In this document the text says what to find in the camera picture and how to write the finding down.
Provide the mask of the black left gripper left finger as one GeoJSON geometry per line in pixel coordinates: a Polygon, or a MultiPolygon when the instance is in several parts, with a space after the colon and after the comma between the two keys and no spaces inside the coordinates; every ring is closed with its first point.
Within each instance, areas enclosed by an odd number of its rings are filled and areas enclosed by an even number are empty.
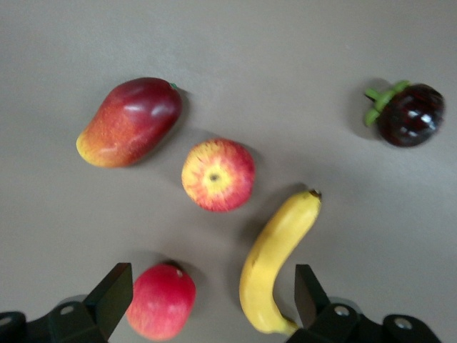
{"type": "Polygon", "coordinates": [[[81,301],[68,301],[29,322],[1,313],[2,342],[108,342],[133,299],[130,263],[118,263],[81,301]]]}

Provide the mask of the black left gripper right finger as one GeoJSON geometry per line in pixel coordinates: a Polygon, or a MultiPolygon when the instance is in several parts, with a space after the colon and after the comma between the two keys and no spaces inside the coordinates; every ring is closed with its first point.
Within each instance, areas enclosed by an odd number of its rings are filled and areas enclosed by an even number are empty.
{"type": "Polygon", "coordinates": [[[405,314],[390,314],[378,324],[352,306],[331,302],[308,264],[295,269],[294,299],[302,327],[289,342],[415,342],[441,340],[427,324],[405,314]]]}

